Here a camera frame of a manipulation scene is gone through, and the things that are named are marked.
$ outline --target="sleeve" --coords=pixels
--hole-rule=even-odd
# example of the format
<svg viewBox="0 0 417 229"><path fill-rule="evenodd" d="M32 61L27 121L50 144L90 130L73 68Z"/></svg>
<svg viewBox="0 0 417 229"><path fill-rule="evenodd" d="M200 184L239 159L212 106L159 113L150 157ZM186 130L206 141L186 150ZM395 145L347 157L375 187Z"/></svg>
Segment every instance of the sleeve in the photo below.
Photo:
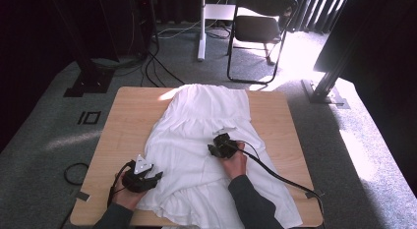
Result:
<svg viewBox="0 0 417 229"><path fill-rule="evenodd" d="M255 190L248 176L236 177L228 189L246 229L259 228L260 225L262 228L283 228L274 216L275 205Z"/></svg>
<svg viewBox="0 0 417 229"><path fill-rule="evenodd" d="M92 228L125 229L129 227L132 215L132 210L113 202Z"/></svg>

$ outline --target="human hand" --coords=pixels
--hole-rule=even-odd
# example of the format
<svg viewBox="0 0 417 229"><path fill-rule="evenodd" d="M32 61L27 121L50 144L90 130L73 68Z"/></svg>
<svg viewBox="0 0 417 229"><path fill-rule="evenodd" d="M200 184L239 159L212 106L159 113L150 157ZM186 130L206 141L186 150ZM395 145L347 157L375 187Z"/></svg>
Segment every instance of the human hand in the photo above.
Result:
<svg viewBox="0 0 417 229"><path fill-rule="evenodd" d="M238 142L237 146L240 149L243 149L245 144ZM219 160L224 168L224 171L231 180L240 175L246 174L247 156L244 155L242 151L237 150L230 158L219 158Z"/></svg>
<svg viewBox="0 0 417 229"><path fill-rule="evenodd" d="M120 178L116 183L116 187L114 189L115 194L113 196L112 201L134 211L136 205L141 200L141 198L147 193L147 191L141 193L134 193L127 189L124 189L124 186L122 184L122 179L124 176L125 172L123 172L120 175Z"/></svg>

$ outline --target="white fabric fold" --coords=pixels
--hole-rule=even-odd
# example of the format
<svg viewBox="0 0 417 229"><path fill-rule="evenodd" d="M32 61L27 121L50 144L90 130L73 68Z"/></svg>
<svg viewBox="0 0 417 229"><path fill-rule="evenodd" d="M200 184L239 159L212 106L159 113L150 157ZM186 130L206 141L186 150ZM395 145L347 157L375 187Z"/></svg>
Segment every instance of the white fabric fold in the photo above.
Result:
<svg viewBox="0 0 417 229"><path fill-rule="evenodd" d="M261 161L276 172L264 142L251 125L245 90L182 86L147 141L146 160L154 164L149 176L160 171L163 176L138 208L153 210L180 225L243 228L227 190L230 180L208 150L214 132L222 128L236 128L229 133L231 139L250 143ZM254 153L247 145L245 150ZM276 205L275 217L283 227L302 224L294 200L281 182L249 158L247 175L255 189Z"/></svg>

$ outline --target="white dress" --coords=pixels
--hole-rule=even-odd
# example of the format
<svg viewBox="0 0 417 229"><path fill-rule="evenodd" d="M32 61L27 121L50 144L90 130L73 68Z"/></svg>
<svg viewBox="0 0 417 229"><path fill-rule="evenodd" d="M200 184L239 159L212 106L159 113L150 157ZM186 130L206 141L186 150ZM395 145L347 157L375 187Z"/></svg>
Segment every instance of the white dress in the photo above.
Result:
<svg viewBox="0 0 417 229"><path fill-rule="evenodd" d="M230 138L250 143L261 161L276 172L264 142L251 125L245 90L182 86L147 141L146 160L154 164L149 176L160 171L163 176L138 208L153 210L180 225L243 228L227 190L230 180L208 150L208 144L217 136L215 132L223 128L235 129L229 133ZM247 144L245 150L254 154ZM293 198L280 181L250 158L247 175L255 189L276 205L275 218L284 228L302 224Z"/></svg>

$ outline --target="black controller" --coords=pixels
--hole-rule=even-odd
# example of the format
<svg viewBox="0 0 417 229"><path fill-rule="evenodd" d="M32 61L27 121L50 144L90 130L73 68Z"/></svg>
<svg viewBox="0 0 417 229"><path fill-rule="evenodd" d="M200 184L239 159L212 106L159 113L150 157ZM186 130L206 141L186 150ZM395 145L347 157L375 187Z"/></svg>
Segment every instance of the black controller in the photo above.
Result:
<svg viewBox="0 0 417 229"><path fill-rule="evenodd" d="M156 187L157 181L161 179L163 172L156 174L154 177L147 178L147 174L152 170L153 164L138 155L135 161L128 163L130 169L125 173L122 184L131 192L140 193Z"/></svg>
<svg viewBox="0 0 417 229"><path fill-rule="evenodd" d="M214 145L208 144L208 151L218 158L230 158L239 149L237 142L231 140L227 133L214 138Z"/></svg>

